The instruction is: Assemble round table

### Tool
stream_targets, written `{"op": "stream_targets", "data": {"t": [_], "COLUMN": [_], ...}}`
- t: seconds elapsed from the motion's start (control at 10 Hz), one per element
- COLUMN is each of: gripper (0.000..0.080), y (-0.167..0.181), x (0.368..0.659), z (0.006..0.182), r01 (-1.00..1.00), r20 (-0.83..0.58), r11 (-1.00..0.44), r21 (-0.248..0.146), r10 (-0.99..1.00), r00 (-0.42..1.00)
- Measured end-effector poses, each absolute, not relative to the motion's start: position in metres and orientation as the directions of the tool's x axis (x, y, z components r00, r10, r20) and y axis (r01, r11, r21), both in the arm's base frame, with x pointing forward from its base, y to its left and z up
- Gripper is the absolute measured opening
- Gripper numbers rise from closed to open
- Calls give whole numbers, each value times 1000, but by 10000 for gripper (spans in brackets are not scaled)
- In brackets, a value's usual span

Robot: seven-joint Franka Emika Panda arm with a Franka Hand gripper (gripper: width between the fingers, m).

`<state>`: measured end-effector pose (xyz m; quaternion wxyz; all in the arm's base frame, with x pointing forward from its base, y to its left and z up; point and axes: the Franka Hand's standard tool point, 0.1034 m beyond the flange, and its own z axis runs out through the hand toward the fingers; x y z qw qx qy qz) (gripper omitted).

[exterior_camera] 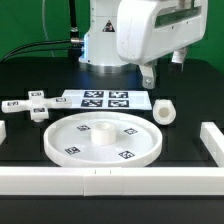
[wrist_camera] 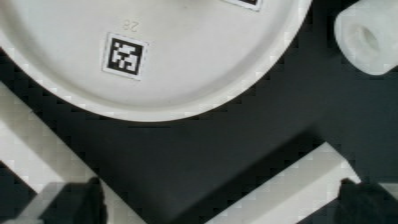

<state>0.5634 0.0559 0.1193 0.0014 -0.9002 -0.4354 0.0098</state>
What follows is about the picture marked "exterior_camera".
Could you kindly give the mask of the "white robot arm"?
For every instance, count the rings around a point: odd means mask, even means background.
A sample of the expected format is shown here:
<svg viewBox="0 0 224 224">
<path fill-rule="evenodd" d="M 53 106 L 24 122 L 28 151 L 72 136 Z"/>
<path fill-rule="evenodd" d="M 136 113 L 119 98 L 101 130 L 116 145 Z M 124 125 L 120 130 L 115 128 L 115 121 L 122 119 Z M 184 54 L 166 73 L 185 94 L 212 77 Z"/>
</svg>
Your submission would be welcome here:
<svg viewBox="0 0 224 224">
<path fill-rule="evenodd" d="M 142 85 L 156 84 L 157 59 L 184 63 L 189 45 L 205 34 L 208 0 L 90 0 L 83 68 L 121 73 L 139 67 Z"/>
</svg>

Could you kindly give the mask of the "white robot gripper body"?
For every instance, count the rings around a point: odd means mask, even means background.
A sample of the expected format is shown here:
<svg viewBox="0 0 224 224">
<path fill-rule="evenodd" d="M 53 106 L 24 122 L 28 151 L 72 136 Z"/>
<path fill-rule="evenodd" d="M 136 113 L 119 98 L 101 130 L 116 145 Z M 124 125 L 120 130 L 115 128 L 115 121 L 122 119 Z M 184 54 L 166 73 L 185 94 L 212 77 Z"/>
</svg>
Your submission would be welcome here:
<svg viewBox="0 0 224 224">
<path fill-rule="evenodd" d="M 117 14 L 117 52 L 123 61 L 143 65 L 201 40 L 208 0 L 180 8 L 180 0 L 122 0 Z"/>
</svg>

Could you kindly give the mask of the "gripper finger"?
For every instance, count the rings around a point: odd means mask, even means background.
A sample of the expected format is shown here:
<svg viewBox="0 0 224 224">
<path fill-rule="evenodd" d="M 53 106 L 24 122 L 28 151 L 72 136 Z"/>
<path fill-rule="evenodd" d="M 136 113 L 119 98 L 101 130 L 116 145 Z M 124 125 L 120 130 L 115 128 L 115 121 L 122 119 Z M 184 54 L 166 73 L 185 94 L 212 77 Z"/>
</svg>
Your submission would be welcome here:
<svg viewBox="0 0 224 224">
<path fill-rule="evenodd" d="M 188 48 L 183 47 L 173 52 L 173 56 L 171 59 L 172 63 L 183 64 L 187 55 Z"/>
<path fill-rule="evenodd" d="M 153 62 L 139 66 L 142 74 L 142 85 L 146 89 L 153 89 L 156 83 L 156 66 Z"/>
</svg>

